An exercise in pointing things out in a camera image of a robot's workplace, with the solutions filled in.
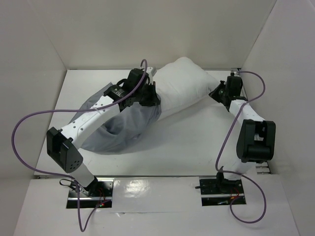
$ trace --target black clamp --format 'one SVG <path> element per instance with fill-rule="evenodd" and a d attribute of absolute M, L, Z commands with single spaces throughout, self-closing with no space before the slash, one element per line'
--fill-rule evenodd
<path fill-rule="evenodd" d="M 67 139 L 61 132 L 54 127 L 47 131 L 47 154 L 66 173 L 72 173 L 83 163 L 83 157 L 73 145 L 73 139 Z"/>
<path fill-rule="evenodd" d="M 222 103 L 229 111 L 231 101 L 236 99 L 247 101 L 245 97 L 240 96 L 242 87 L 242 78 L 235 76 L 232 72 L 231 75 L 227 77 L 226 81 L 220 81 L 219 86 L 209 93 L 209 96 L 215 101 Z"/>
<path fill-rule="evenodd" d="M 200 185 L 195 189 L 201 189 L 202 195 L 244 193 L 241 180 L 225 179 L 222 172 L 218 172 L 216 179 L 206 178 L 199 180 Z"/>
<path fill-rule="evenodd" d="M 114 101 L 122 99 L 130 93 L 139 83 L 143 75 L 143 70 L 133 69 L 130 71 L 127 79 L 120 80 L 116 85 L 111 86 L 104 92 L 104 96 L 109 96 Z M 119 103 L 120 111 L 126 107 L 130 107 L 134 102 L 139 102 L 141 106 L 151 107 L 161 103 L 156 92 L 155 82 L 150 84 L 149 74 L 146 73 L 145 78 L 139 88 L 126 100 Z"/>

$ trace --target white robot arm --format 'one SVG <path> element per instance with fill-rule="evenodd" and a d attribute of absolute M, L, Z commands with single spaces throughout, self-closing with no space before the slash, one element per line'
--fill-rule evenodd
<path fill-rule="evenodd" d="M 139 102 L 142 106 L 160 104 L 153 81 L 156 69 L 148 67 L 143 82 L 129 98 L 106 109 L 102 108 L 129 94 L 140 83 L 143 73 L 141 69 L 131 70 L 127 79 L 119 81 L 117 85 L 104 91 L 104 96 L 90 108 L 95 111 L 83 113 L 75 121 L 59 130 L 52 127 L 47 131 L 48 155 L 90 194 L 98 188 L 98 181 L 83 163 L 83 157 L 78 149 L 107 120 L 119 114 L 127 106 L 131 106 L 133 102 Z"/>
<path fill-rule="evenodd" d="M 245 97 L 240 96 L 242 87 L 241 77 L 235 76 L 234 72 L 231 72 L 227 80 L 221 81 L 220 85 L 209 96 L 222 103 L 236 117 L 241 106 L 247 101 Z M 242 126 L 236 146 L 238 158 L 229 162 L 223 167 L 223 170 L 245 174 L 256 163 L 262 163 L 273 158 L 276 125 L 273 121 L 266 121 L 260 117 L 250 104 L 243 107 L 238 116 L 238 122 Z M 218 175 L 220 176 L 219 182 L 235 182 L 241 178 L 240 175 L 232 173 L 218 173 Z"/>

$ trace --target pillow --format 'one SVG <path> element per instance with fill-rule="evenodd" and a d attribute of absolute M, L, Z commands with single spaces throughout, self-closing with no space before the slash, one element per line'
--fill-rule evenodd
<path fill-rule="evenodd" d="M 158 70 L 153 79 L 161 97 L 159 119 L 197 103 L 219 85 L 219 81 L 185 57 Z"/>

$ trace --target gray fabric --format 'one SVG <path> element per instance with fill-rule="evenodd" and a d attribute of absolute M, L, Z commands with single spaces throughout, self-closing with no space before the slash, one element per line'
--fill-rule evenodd
<path fill-rule="evenodd" d="M 80 107 L 80 110 L 92 107 L 110 86 L 112 86 L 112 83 L 91 96 Z M 118 115 L 105 122 L 84 141 L 81 148 L 94 152 L 122 151 L 134 144 L 140 138 L 141 133 L 149 125 L 157 121 L 160 115 L 160 105 L 143 107 L 138 102 L 135 102 L 132 106 L 125 108 Z M 76 113 L 70 123 L 80 116 L 81 113 Z"/>

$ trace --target white floor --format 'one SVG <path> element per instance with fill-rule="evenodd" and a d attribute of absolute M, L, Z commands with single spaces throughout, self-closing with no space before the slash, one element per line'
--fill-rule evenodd
<path fill-rule="evenodd" d="M 218 81 L 229 71 L 208 71 Z M 78 109 L 84 101 L 110 81 L 126 78 L 129 70 L 69 70 L 56 109 Z M 74 116 L 56 113 L 51 126 L 61 128 Z M 233 121 L 226 108 L 207 97 L 173 116 L 156 122 L 142 140 L 121 154 L 102 155 L 80 150 L 84 163 L 97 176 L 200 176 L 215 175 L 215 160 Z M 236 157 L 240 126 L 232 133 L 220 165 Z M 62 173 L 46 154 L 46 142 L 38 169 Z"/>
<path fill-rule="evenodd" d="M 245 225 L 229 206 L 201 206 L 198 177 L 119 178 L 113 208 L 98 209 L 83 235 L 89 236 L 298 236 L 277 175 L 251 176 L 267 198 L 264 219 Z M 244 220 L 255 220 L 263 210 L 260 191 L 243 182 L 247 205 L 233 206 Z M 58 179 L 31 180 L 14 236 L 81 235 L 76 209 L 66 209 L 68 188 Z M 82 209 L 83 223 L 91 209 Z"/>

